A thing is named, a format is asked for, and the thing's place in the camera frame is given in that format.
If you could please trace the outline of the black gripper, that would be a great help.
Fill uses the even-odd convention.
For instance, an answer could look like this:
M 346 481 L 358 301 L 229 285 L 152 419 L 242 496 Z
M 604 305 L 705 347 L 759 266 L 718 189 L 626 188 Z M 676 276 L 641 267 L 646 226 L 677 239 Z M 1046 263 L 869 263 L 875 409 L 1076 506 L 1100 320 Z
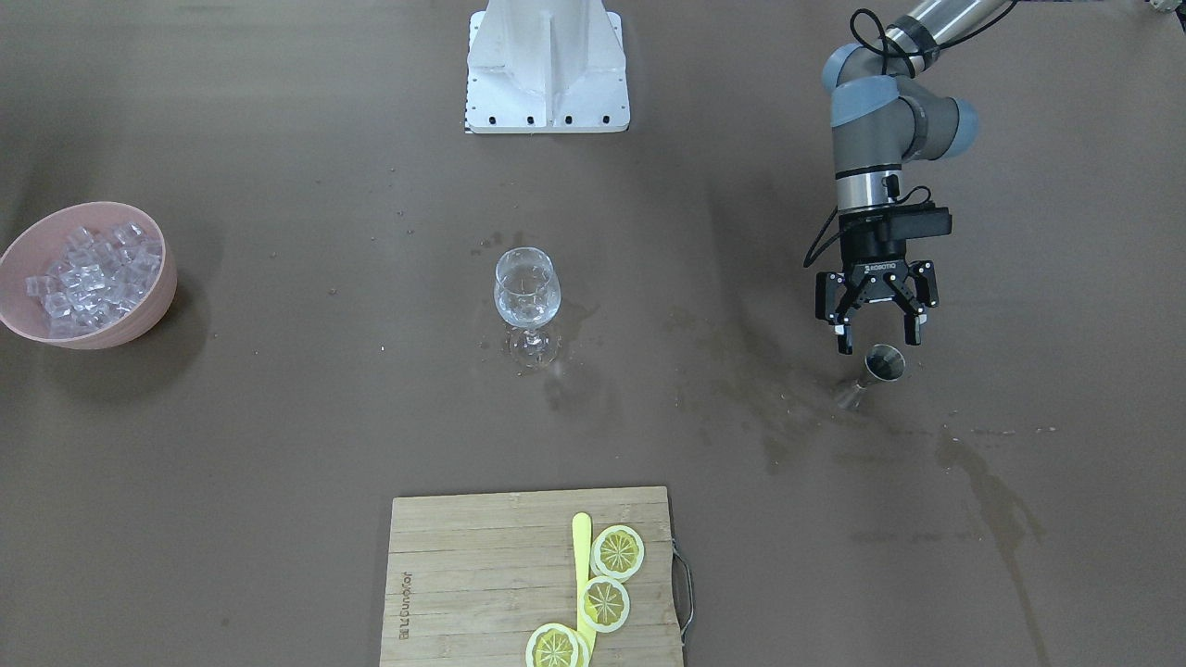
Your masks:
M 903 309 L 903 339 L 922 347 L 927 313 L 938 306 L 932 261 L 908 262 L 907 242 L 949 235 L 954 217 L 931 202 L 841 216 L 842 272 L 814 277 L 814 316 L 825 322 L 841 355 L 852 355 L 852 313 L 862 304 L 893 300 Z

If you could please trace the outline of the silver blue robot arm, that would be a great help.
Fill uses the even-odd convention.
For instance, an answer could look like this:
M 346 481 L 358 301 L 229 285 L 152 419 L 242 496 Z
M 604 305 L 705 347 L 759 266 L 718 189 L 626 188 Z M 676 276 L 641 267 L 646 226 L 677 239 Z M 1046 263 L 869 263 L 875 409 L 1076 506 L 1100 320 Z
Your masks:
M 978 112 L 919 83 L 940 55 L 978 37 L 1014 9 L 1012 1 L 923 1 L 893 21 L 868 8 L 876 37 L 852 26 L 852 42 L 825 61 L 836 205 L 812 239 L 805 267 L 839 246 L 841 267 L 814 279 L 814 316 L 852 354 L 859 309 L 892 303 L 903 312 L 903 338 L 918 347 L 927 313 L 938 305 L 935 266 L 910 261 L 910 242 L 954 231 L 954 216 L 931 195 L 911 202 L 903 169 L 962 155 L 978 136 Z

